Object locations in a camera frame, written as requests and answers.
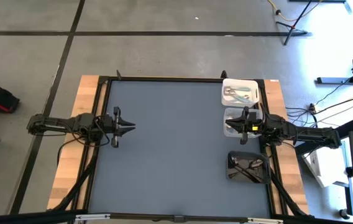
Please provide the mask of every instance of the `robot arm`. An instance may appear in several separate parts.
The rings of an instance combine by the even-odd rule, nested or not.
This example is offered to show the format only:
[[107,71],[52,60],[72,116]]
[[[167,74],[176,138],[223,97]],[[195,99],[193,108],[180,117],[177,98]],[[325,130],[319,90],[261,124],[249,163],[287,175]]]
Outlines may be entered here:
[[112,147],[118,147],[117,138],[135,129],[135,127],[131,127],[135,124],[121,119],[119,107],[114,107],[113,113],[114,118],[108,114],[95,116],[91,113],[83,113],[69,119],[48,118],[42,114],[37,114],[31,117],[27,130],[33,135],[46,131],[72,133],[93,142],[100,141],[105,134],[113,134],[111,145]]
[[250,114],[245,107],[242,116],[228,119],[226,124],[242,133],[241,144],[248,140],[248,132],[261,134],[266,143],[281,145],[284,140],[313,142],[320,146],[337,149],[341,145],[338,132],[333,128],[298,127],[275,114],[265,114],[264,119],[256,119],[255,113]]

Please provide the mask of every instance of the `white box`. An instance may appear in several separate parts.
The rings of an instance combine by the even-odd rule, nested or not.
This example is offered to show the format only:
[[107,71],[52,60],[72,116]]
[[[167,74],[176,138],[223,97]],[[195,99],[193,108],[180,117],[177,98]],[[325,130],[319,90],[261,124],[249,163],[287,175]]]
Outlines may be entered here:
[[[243,98],[247,98],[250,103],[244,103],[237,100],[231,95],[225,95],[226,88],[232,88],[233,93]],[[248,91],[240,91],[238,89],[248,88]],[[252,107],[259,101],[258,83],[253,80],[236,80],[232,78],[225,78],[222,82],[222,104],[225,106],[237,107]]]

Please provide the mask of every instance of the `tripod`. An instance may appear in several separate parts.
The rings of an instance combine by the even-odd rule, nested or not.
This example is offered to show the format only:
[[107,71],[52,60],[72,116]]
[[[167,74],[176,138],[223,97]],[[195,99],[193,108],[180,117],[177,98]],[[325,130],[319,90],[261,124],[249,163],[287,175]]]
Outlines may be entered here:
[[[287,35],[287,38],[286,40],[284,41],[284,45],[287,45],[288,41],[290,40],[290,37],[292,35],[292,33],[294,31],[300,31],[302,32],[302,34],[307,34],[308,31],[306,30],[301,30],[301,29],[297,29],[295,28],[296,24],[298,23],[298,21],[302,18],[303,14],[305,13],[305,11],[307,10],[307,8],[309,7],[309,5],[312,3],[312,0],[309,0],[308,4],[305,6],[305,8],[303,9],[303,11],[301,12],[300,16],[296,19],[294,25],[290,26],[288,24],[285,24],[285,23],[282,23],[282,22],[276,22],[276,24],[280,24],[280,25],[283,25],[285,27],[289,27],[290,28],[290,31],[288,32],[288,35]],[[277,10],[276,11],[276,15],[279,15],[279,13],[281,13],[281,10]]]

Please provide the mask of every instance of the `clear plastic container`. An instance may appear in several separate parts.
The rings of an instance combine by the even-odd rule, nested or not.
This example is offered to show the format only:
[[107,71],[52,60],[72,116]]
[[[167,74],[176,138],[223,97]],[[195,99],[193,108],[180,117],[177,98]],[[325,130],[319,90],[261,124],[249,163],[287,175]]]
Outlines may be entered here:
[[222,82],[222,104],[252,107],[259,101],[258,83],[253,80],[225,78]]
[[[238,118],[241,116],[243,108],[226,108],[224,114],[224,134],[227,137],[241,138],[242,134],[238,133],[235,129],[231,128],[225,123],[227,119]],[[249,112],[256,112],[257,119],[262,119],[262,111],[257,109],[249,109]],[[257,138],[260,134],[248,133],[248,138]]]

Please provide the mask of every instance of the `concrete floor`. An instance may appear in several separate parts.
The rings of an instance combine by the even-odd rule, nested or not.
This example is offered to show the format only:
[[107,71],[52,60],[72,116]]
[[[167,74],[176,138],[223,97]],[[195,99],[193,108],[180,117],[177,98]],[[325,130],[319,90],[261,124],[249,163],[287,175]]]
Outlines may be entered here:
[[[78,2],[0,0],[0,30],[70,30]],[[274,2],[289,18],[305,6]],[[279,79],[285,104],[304,107],[335,88],[315,85],[316,77],[351,76],[353,1],[348,2],[351,13],[343,4],[320,4],[298,24],[314,35],[294,37],[287,46],[279,37],[75,37],[51,116],[70,115],[81,75],[115,75],[116,69],[125,76],[218,77],[226,70],[230,78]],[[87,0],[77,30],[286,31],[276,20],[266,0]],[[25,126],[44,107],[65,41],[0,36],[0,85],[21,99],[14,114],[0,114],[0,214],[7,212],[32,139]],[[338,91],[345,94],[331,95],[320,106],[353,96],[353,86]],[[45,210],[62,142],[43,140],[22,212]],[[304,164],[301,171],[311,214],[340,220],[334,214],[345,208],[343,189],[322,189]]]

